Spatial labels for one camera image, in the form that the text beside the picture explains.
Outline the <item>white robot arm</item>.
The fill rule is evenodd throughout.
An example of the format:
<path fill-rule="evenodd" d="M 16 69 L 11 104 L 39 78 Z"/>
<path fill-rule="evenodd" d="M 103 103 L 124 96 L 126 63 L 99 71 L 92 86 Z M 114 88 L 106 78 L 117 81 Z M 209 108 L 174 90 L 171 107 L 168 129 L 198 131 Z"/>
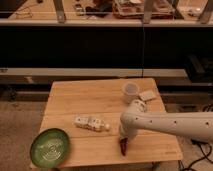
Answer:
<path fill-rule="evenodd" d="M 213 142 L 213 112 L 148 112 L 145 103 L 135 99 L 120 116 L 119 145 L 122 152 L 126 151 L 127 143 L 137 136 L 139 129 Z"/>

